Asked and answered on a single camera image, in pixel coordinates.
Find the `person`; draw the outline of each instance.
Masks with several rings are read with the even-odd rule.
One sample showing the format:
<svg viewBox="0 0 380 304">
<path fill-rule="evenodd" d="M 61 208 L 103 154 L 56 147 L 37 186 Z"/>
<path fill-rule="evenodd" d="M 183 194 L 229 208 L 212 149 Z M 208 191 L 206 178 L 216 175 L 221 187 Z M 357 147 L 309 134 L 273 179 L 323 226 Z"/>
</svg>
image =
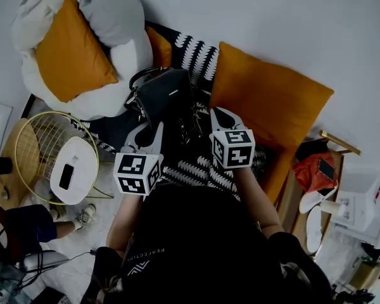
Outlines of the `person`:
<svg viewBox="0 0 380 304">
<path fill-rule="evenodd" d="M 158 185 L 145 200 L 126 194 L 81 303 L 290 302 L 296 283 L 285 282 L 280 261 L 316 264 L 284 232 L 251 169 L 233 174 L 240 202 L 206 186 Z M 319 277 L 323 295 L 298 303 L 331 299 L 329 282 Z"/>
<path fill-rule="evenodd" d="M 6 263 L 15 264 L 28 254 L 42 251 L 39 243 L 61 239 L 86 226 L 96 214 L 96 207 L 89 204 L 75 220 L 54 222 L 64 214 L 64 206 L 54 206 L 50 212 L 43 205 L 10 210 L 0 207 L 1 259 Z"/>
</svg>

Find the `black t-shirt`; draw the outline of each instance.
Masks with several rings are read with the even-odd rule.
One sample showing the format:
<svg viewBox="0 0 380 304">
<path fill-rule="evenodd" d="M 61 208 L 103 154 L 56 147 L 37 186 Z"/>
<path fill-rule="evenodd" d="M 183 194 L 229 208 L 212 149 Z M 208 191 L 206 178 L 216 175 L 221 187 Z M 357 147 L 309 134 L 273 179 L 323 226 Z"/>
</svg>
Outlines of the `black t-shirt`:
<svg viewBox="0 0 380 304">
<path fill-rule="evenodd" d="M 98 250 L 82 302 L 95 298 L 99 285 L 105 287 L 117 274 L 123 290 L 106 295 L 105 303 L 231 298 L 276 303 L 284 295 L 276 254 L 279 244 L 285 250 L 291 245 L 287 238 L 275 244 L 230 194 L 209 187 L 159 187 L 142 205 L 123 265 L 115 251 Z"/>
</svg>

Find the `black and white patterned blanket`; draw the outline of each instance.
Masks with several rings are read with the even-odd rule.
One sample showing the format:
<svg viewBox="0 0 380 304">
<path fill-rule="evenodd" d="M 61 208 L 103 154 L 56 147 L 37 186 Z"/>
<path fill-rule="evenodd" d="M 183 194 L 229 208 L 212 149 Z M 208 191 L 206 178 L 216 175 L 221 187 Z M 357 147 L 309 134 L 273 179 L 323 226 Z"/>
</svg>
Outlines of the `black and white patterned blanket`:
<svg viewBox="0 0 380 304">
<path fill-rule="evenodd" d="M 210 151 L 209 135 L 212 130 L 207 107 L 217 67 L 218 49 L 176 30 L 154 23 L 147 25 L 153 27 L 172 45 L 172 67 L 189 71 L 203 129 L 203 137 L 175 148 L 174 154 L 170 146 L 162 146 L 161 153 L 165 159 L 161 178 L 180 185 L 217 187 L 228 190 L 239 198 L 232 171 L 224 170 Z M 137 118 L 136 113 L 129 110 L 117 117 L 82 123 L 88 128 L 99 148 L 115 154 L 124 145 L 127 134 L 139 125 Z M 72 121 L 72 124 L 83 130 L 77 122 Z M 265 162 L 265 150 L 256 146 L 252 169 L 257 179 L 263 172 Z"/>
</svg>

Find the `orange pillow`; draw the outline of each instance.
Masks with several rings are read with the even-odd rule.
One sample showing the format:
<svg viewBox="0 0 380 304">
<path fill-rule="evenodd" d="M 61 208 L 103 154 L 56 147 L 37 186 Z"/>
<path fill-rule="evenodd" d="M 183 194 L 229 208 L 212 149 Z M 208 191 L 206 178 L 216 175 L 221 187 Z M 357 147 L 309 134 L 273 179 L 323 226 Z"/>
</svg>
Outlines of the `orange pillow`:
<svg viewBox="0 0 380 304">
<path fill-rule="evenodd" d="M 296 148 L 334 93 L 284 66 L 220 43 L 210 107 L 239 115 L 257 143 Z"/>
<path fill-rule="evenodd" d="M 46 86 L 64 103 L 118 82 L 76 0 L 64 0 L 35 57 Z"/>
<path fill-rule="evenodd" d="M 168 68 L 172 63 L 172 45 L 151 27 L 145 28 L 152 46 L 153 66 Z"/>
</svg>

